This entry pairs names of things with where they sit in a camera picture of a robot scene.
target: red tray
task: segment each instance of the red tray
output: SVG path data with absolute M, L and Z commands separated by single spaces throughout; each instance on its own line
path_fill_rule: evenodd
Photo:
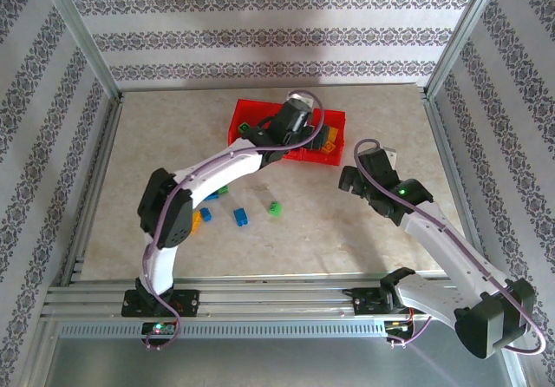
M 239 125 L 246 122 L 251 127 L 258 125 L 264 118 L 275 115 L 281 109 L 281 103 L 269 103 L 249 101 L 246 99 L 239 99 L 233 114 L 232 124 L 229 127 L 229 134 L 227 135 L 227 143 L 231 145 L 237 140 L 241 133 L 239 132 Z M 320 121 L 320 110 L 315 109 L 312 115 L 311 124 L 317 125 Z M 306 148 L 299 148 L 298 150 L 291 150 L 284 158 L 298 161 L 312 161 L 315 163 L 329 164 L 331 166 L 339 166 L 341 163 L 341 156 L 343 155 L 343 147 L 345 146 L 344 129 L 345 129 L 345 113 L 343 111 L 332 111 L 326 109 L 324 111 L 323 121 L 330 127 L 337 128 L 337 138 L 334 142 L 336 146 L 329 154 L 323 153 L 321 150 L 307 150 Z

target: marble surface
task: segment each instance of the marble surface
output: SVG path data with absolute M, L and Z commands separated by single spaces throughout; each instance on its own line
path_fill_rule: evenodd
M 460 222 L 414 85 L 312 88 L 328 109 L 347 113 L 342 166 L 366 137 L 394 148 L 401 178 L 415 177 L 447 217 Z M 86 251 L 82 279 L 134 279 L 144 249 L 136 213 L 150 173 L 189 167 L 227 146 L 237 99 L 283 102 L 288 89 L 126 93 Z M 426 251 L 365 201 L 341 192 L 341 167 L 283 160 L 240 178 L 204 202 L 212 221 L 180 247 L 175 277 L 440 270 Z M 267 213 L 273 200 L 280 218 Z M 233 210 L 244 207 L 249 225 Z

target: blue block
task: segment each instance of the blue block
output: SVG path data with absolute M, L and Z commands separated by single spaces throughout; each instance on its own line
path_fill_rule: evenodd
M 218 191 L 216 191 L 216 192 L 214 192 L 214 193 L 211 193 L 211 194 L 209 194 L 208 196 L 206 196 L 206 199 L 205 199 L 205 200 L 212 200 L 212 199 L 217 199 L 217 198 L 219 198 L 219 193 L 218 193 Z
M 240 209 L 237 209 L 236 211 L 233 211 L 233 214 L 235 215 L 237 225 L 243 226 L 249 223 L 249 219 L 246 217 L 246 212 L 242 207 Z
M 200 216 L 202 216 L 202 219 L 205 220 L 205 222 L 210 222 L 212 219 L 212 214 L 207 207 L 200 208 Z

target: patterned wallpaper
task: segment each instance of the patterned wallpaper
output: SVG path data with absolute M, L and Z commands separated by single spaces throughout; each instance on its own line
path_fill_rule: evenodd
M 436 96 L 487 257 L 538 295 L 548 346 L 526 364 L 542 386 L 555 385 L 553 1 L 490 0 Z
M 76 230 L 108 98 L 50 0 L 0 1 L 0 386 Z
M 468 0 L 74 0 L 120 88 L 425 85 Z

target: orange block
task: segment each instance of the orange block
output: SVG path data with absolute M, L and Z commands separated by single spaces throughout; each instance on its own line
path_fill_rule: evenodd
M 191 233 L 196 233 L 197 229 L 199 229 L 200 220 L 202 217 L 200 216 L 200 212 L 193 213 L 193 228 L 191 229 Z
M 330 133 L 328 134 L 328 141 L 336 142 L 338 132 L 339 130 L 337 128 L 330 127 Z
M 334 145 L 334 143 L 331 141 L 327 141 L 326 145 L 322 147 L 322 153 L 329 154 L 335 149 L 336 146 Z

